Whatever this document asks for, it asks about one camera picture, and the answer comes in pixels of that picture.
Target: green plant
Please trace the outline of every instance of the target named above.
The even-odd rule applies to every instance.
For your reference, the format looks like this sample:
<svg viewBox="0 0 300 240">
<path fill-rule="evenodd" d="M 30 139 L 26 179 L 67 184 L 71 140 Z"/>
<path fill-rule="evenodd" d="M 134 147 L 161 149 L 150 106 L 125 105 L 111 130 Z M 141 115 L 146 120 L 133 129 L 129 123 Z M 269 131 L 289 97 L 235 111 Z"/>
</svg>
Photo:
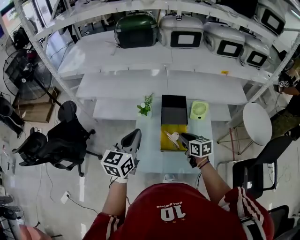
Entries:
<svg viewBox="0 0 300 240">
<path fill-rule="evenodd" d="M 154 95 L 154 93 L 151 93 L 150 95 L 145 96 L 144 102 L 141 103 L 141 105 L 137 105 L 137 108 L 140 110 L 138 112 L 139 116 L 142 116 L 142 115 L 147 116 L 148 112 L 150 112 L 151 104 L 152 104 L 152 100 L 153 100 L 153 95 Z"/>
</svg>

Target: round white table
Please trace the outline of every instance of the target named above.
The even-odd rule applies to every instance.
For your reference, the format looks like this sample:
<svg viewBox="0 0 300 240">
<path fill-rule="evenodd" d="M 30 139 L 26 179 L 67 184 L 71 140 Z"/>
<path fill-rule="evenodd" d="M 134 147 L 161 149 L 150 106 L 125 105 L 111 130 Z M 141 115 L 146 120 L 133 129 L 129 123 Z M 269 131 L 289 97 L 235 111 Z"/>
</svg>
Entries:
<svg viewBox="0 0 300 240">
<path fill-rule="evenodd" d="M 250 138 L 258 145 L 266 145 L 272 137 L 272 124 L 266 110 L 257 103 L 247 103 L 243 120 Z"/>
</svg>

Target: yellow-green fan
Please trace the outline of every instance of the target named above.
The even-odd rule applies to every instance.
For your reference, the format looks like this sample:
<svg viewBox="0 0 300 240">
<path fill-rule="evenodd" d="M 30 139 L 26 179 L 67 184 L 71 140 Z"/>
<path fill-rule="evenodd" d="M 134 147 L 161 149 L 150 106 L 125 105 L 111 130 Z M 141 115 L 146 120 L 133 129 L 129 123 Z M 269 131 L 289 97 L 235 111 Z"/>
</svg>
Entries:
<svg viewBox="0 0 300 240">
<path fill-rule="evenodd" d="M 208 112 L 209 104 L 206 102 L 193 102 L 190 119 L 204 120 Z"/>
</svg>

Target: floor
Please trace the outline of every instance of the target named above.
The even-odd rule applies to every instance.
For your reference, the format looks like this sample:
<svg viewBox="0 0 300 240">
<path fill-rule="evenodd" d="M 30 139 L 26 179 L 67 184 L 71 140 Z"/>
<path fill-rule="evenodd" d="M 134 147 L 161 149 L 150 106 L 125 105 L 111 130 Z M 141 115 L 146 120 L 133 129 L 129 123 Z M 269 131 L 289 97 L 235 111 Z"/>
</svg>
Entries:
<svg viewBox="0 0 300 240">
<path fill-rule="evenodd" d="M 60 45 L 65 46 L 67 41 L 62 41 Z M 48 54 L 54 54 L 60 48 L 62 46 L 53 45 L 52 48 L 49 48 Z M 61 50 L 55 54 L 56 64 L 59 65 L 61 60 L 59 56 L 63 57 L 64 51 Z M 69 100 L 68 96 L 62 93 L 59 101 L 64 102 L 66 100 Z M 95 102 L 85 100 L 83 104 L 86 112 L 91 113 L 93 111 Z M 42 129 L 42 132 L 46 134 L 54 126 L 57 111 L 58 106 L 56 105 L 49 124 L 26 123 L 25 133 L 27 136 L 31 127 Z M 88 150 L 97 153 L 104 153 L 106 149 L 110 149 L 114 143 L 135 128 L 135 121 L 100 120 L 96 123 L 80 109 L 77 111 L 77 116 L 87 130 L 91 128 L 96 130 L 97 133 L 88 141 Z M 213 122 L 212 127 L 214 140 L 227 131 L 223 122 Z M 11 133 L 7 137 L 12 149 L 20 146 L 26 139 L 25 134 L 22 135 L 21 139 L 17 139 L 15 133 Z M 290 213 L 299 210 L 299 146 L 300 141 L 293 142 L 278 160 L 278 188 L 276 191 L 264 192 L 263 196 L 258 199 L 258 202 L 265 208 L 271 209 L 286 204 L 290 207 Z M 262 147 L 253 144 L 242 156 L 235 156 L 235 159 L 255 158 L 261 150 Z M 215 166 L 219 161 L 233 159 L 232 152 L 216 142 L 214 142 L 214 154 Z M 18 165 L 21 161 L 20 156 L 16 155 L 15 175 L 5 176 L 4 186 L 7 193 L 12 194 L 17 204 L 23 208 L 26 224 L 36 225 L 37 222 L 40 222 L 39 229 L 49 235 L 62 234 L 63 237 L 60 239 L 82 239 L 96 217 L 95 212 L 81 208 L 70 200 L 67 200 L 65 204 L 59 201 L 65 191 L 68 191 L 75 202 L 100 212 L 108 193 L 110 179 L 104 173 L 100 161 L 94 156 L 86 156 L 83 166 L 85 177 L 83 178 L 79 177 L 77 169 L 67 172 L 56 169 L 50 164 L 21 167 Z M 227 168 L 224 166 L 219 168 L 220 175 L 230 185 L 232 182 L 231 168 L 232 165 L 228 165 Z M 264 169 L 264 176 L 265 186 L 272 185 L 267 167 Z M 192 186 L 195 185 L 196 177 L 197 175 L 194 174 L 178 176 L 179 180 L 186 181 Z M 163 175 L 156 173 L 144 174 L 137 171 L 135 176 L 129 176 L 127 196 L 130 202 L 146 187 L 160 183 L 162 180 Z M 199 191 L 207 196 L 202 178 L 200 178 Z"/>
</svg>

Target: black box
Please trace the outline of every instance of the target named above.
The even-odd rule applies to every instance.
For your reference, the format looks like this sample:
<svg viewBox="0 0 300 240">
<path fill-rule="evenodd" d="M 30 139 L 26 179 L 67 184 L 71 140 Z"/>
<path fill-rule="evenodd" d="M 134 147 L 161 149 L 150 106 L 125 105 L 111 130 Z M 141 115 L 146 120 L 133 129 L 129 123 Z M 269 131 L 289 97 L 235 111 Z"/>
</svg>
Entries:
<svg viewBox="0 0 300 240">
<path fill-rule="evenodd" d="M 185 96 L 162 95 L 162 124 L 188 124 L 187 100 Z"/>
</svg>

